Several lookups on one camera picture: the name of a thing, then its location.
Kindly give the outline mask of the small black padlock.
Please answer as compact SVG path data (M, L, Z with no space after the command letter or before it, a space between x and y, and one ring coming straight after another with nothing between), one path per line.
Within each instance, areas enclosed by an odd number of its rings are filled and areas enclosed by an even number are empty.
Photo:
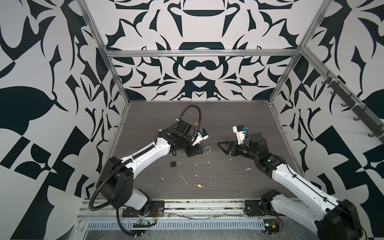
M178 162L175 158L171 159L171 168L175 168L178 166Z

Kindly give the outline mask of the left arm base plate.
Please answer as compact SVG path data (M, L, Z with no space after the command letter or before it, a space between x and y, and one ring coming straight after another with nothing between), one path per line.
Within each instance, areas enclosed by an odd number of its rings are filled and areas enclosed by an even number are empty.
M147 201L139 210L133 207L126 207L123 210L123 218L156 217L162 215L165 208L165 201Z

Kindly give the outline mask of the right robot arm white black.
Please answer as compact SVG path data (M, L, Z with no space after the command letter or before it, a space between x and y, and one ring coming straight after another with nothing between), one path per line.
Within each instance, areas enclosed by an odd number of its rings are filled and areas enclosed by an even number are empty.
M357 208L349 200L338 200L318 189L296 173L283 157L272 154L261 134L245 135L237 141L219 142L218 147L232 157L254 161L257 169L285 186L302 203L289 200L281 192L270 190L261 196L258 206L246 202L245 214L284 215L315 233L320 240L359 240L367 237Z

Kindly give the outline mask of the blue padlock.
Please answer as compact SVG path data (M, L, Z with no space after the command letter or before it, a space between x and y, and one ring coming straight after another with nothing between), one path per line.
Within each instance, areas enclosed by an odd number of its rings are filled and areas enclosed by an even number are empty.
M203 148L202 146L199 146L198 155L203 154L203 153L209 154L211 151L212 151L211 147Z

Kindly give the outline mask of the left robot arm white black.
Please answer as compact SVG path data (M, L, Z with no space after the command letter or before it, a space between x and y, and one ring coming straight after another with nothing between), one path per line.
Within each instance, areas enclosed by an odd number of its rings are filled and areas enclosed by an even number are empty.
M191 124L179 120L172 128L159 131L152 143L136 153L121 159L112 157L107 160L90 198L89 209L97 211L112 206L114 209L131 207L146 211L150 197L134 188L135 178L156 160L170 153L176 154L183 150L188 158L202 154L200 142L207 140L209 135L205 129L189 135L191 128Z

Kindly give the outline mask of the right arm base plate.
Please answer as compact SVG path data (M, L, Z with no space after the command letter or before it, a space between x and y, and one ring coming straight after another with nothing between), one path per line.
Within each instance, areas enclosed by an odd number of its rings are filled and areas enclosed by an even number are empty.
M267 216L271 214L269 204L265 200L245 200L244 212L249 217Z

